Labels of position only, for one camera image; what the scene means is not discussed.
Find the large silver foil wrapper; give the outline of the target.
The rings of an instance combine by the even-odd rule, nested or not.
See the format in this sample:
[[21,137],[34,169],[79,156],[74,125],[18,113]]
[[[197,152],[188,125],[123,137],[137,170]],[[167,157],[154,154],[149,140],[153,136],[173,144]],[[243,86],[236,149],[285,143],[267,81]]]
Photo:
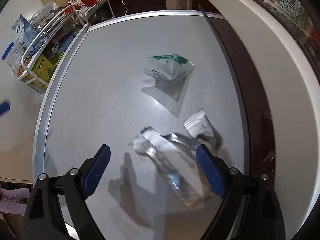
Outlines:
[[192,208],[213,195],[196,160],[199,143],[180,133],[161,135],[144,127],[129,143],[138,154],[149,158],[174,194]]

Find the clear jar blue lid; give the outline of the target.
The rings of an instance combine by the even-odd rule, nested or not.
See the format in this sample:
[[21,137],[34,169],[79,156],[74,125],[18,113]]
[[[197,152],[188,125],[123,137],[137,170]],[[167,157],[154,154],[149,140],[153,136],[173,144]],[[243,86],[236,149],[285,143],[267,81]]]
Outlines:
[[11,42],[1,58],[11,68],[13,76],[19,80],[27,75],[27,71],[22,66],[22,56],[24,53],[25,47],[20,47]]

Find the blue patterned bowl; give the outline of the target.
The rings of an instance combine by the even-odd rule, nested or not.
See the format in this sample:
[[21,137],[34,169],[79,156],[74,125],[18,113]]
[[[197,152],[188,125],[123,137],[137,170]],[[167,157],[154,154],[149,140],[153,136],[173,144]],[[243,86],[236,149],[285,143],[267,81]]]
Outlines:
[[292,12],[295,11],[295,7],[288,2],[288,0],[272,0],[276,6],[284,11]]

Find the green white plastic wrapper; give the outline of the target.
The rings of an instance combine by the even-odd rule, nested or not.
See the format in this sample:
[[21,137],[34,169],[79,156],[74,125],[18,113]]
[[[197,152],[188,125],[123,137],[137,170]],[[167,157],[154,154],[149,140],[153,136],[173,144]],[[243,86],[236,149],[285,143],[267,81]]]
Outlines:
[[195,64],[178,54],[150,56],[147,63],[144,74],[155,80],[157,89],[178,101]]

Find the blue white coffee bag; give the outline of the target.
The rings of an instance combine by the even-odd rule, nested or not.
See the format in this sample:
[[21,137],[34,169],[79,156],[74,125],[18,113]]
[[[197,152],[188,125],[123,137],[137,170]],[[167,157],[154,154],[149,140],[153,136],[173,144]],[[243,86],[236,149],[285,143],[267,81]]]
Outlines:
[[32,25],[22,14],[15,21],[12,29],[15,33],[15,44],[22,53],[26,51],[40,32],[40,29]]

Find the yellow green tea boxes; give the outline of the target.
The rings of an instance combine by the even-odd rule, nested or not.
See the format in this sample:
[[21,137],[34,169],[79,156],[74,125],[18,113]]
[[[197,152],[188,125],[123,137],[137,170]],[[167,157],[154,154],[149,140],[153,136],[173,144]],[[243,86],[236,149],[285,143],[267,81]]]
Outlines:
[[49,60],[41,54],[34,64],[32,71],[43,81],[49,83],[63,55],[64,52],[57,53]]

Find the small silver foil wrapper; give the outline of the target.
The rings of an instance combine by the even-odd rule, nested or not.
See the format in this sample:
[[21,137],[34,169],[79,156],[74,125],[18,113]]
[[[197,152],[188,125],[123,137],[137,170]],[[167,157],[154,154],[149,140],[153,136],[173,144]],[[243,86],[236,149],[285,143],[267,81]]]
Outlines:
[[223,145],[223,138],[202,109],[191,115],[183,126],[193,139],[202,140],[212,154],[217,155]]

